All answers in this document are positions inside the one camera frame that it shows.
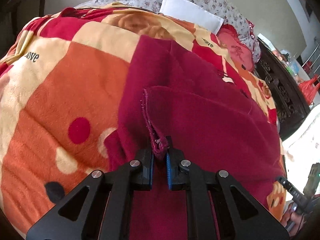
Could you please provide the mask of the person's right hand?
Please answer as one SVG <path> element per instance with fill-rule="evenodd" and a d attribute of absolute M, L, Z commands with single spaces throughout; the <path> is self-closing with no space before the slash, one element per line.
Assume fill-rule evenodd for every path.
<path fill-rule="evenodd" d="M 280 223 L 283 227 L 287 226 L 287 223 L 289 221 L 293 222 L 293 227 L 291 230 L 289 230 L 289 235 L 291 237 L 295 236 L 299 230 L 302 228 L 303 224 L 304 224 L 304 216 L 303 215 L 298 215 L 292 208 L 293 202 L 291 202 L 288 205 L 287 210 L 284 212 Z"/>

